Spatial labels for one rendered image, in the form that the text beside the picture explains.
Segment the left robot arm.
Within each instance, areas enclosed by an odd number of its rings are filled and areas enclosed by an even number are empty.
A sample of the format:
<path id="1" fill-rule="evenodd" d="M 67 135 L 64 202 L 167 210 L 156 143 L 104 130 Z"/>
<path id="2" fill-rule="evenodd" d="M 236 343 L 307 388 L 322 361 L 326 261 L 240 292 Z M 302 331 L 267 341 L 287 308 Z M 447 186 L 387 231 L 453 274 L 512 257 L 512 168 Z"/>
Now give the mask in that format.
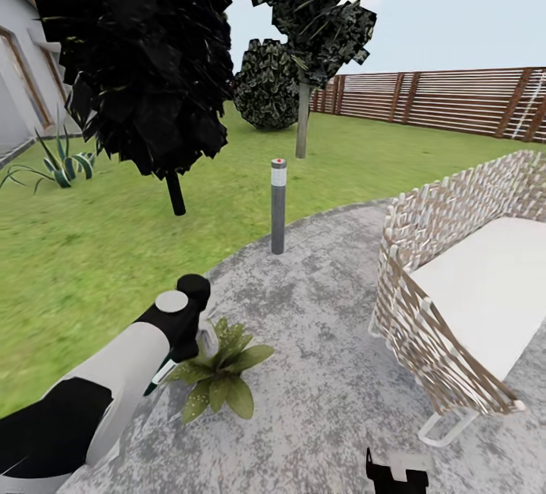
<path id="1" fill-rule="evenodd" d="M 211 295 L 201 275 L 178 279 L 136 322 L 64 375 L 39 402 L 0 419 L 0 494 L 56 494 L 84 464 L 119 440 L 149 384 L 174 349 L 178 363 L 218 353 L 219 336 L 198 322 Z"/>

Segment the insectifuge atomizer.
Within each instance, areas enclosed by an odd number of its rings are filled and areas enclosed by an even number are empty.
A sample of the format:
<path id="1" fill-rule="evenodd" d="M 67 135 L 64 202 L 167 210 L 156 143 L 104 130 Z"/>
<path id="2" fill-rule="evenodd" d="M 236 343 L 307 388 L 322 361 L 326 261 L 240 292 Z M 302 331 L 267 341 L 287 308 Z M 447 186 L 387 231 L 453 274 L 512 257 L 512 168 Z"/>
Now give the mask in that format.
<path id="1" fill-rule="evenodd" d="M 163 361 L 160 369 L 156 373 L 156 377 L 149 384 L 149 387 L 146 389 L 145 396 L 151 395 L 151 393 L 156 389 L 160 384 L 163 384 L 168 377 L 174 373 L 174 370 L 177 369 L 179 363 L 176 361 L 174 349 L 171 349 L 168 356 Z"/>

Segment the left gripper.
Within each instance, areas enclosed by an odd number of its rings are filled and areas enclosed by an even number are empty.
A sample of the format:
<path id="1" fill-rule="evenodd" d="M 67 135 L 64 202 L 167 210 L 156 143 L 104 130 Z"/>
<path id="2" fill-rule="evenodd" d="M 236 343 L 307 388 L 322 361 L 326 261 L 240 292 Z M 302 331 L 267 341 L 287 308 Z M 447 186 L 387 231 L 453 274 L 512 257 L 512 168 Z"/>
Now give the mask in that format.
<path id="1" fill-rule="evenodd" d="M 198 325 L 192 326 L 192 328 L 187 328 L 181 334 L 181 337 L 178 339 L 177 343 L 174 345 L 174 354 L 176 361 L 178 363 L 184 362 L 185 360 L 192 359 L 193 357 L 198 357 L 198 341 L 196 338 L 196 331 L 198 330 Z"/>

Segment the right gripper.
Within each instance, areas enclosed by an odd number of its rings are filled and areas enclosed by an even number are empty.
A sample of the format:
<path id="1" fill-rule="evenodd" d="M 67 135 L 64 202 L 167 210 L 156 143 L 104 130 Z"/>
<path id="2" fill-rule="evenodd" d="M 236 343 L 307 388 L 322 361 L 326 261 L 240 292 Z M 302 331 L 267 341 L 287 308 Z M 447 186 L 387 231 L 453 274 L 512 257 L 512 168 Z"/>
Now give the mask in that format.
<path id="1" fill-rule="evenodd" d="M 427 494 L 427 471 L 406 470 L 407 482 L 395 481 L 391 469 L 370 461 L 370 453 L 366 453 L 366 476 L 374 481 L 375 494 Z"/>

